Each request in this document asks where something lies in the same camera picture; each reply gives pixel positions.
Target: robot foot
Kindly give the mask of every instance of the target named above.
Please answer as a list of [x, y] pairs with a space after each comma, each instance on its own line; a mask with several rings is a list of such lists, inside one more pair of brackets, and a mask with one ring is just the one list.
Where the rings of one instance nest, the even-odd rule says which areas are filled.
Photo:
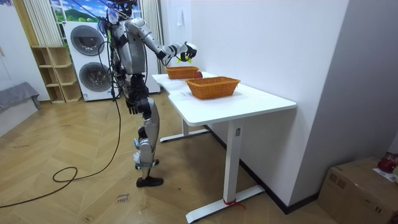
[[142, 177], [137, 180], [137, 187], [156, 187], [163, 184], [163, 178], [147, 177], [145, 180]]
[[159, 164], [159, 160], [158, 160], [158, 159], [155, 159], [155, 166], [156, 166], [157, 164]]

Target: cardboard box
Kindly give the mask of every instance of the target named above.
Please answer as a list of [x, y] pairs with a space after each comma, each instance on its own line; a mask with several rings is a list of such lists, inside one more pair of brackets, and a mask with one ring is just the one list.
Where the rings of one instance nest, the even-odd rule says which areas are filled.
[[367, 158], [332, 167], [318, 204], [339, 224], [398, 224], [398, 185], [378, 174]]

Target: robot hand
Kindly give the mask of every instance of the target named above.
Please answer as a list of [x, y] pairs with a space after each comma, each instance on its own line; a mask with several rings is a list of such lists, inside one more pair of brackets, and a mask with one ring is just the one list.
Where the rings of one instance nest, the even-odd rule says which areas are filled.
[[185, 43], [185, 45], [187, 46], [187, 51], [181, 53], [179, 58], [182, 62], [187, 62], [197, 54], [197, 47], [195, 45], [189, 43]]

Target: washer door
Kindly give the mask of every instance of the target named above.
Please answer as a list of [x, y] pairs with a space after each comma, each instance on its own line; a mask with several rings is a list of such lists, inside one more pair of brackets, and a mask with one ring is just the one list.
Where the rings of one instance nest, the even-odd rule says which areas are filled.
[[110, 80], [111, 74], [105, 73], [104, 69], [108, 71], [107, 66], [101, 66], [98, 62], [91, 62], [85, 64], [79, 72], [80, 82], [89, 90], [106, 91], [111, 88]]
[[90, 26], [75, 27], [70, 34], [70, 39], [75, 49], [83, 55], [95, 56], [104, 50], [103, 36]]

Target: red object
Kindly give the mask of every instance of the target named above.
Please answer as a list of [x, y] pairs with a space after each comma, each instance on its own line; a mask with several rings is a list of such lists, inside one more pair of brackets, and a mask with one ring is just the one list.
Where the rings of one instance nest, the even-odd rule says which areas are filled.
[[395, 167], [397, 167], [397, 163], [391, 159], [381, 159], [377, 164], [377, 167], [387, 173], [392, 173]]
[[203, 75], [201, 74], [201, 72], [197, 71], [197, 72], [195, 72], [195, 75], [193, 76], [193, 78], [203, 78]]
[[223, 201], [224, 201], [224, 204], [226, 204], [226, 205], [239, 205], [239, 206], [242, 206], [246, 210], [246, 207], [244, 205], [242, 205], [241, 203], [236, 202], [236, 199], [233, 200], [232, 202], [225, 202], [224, 199], [223, 199]]

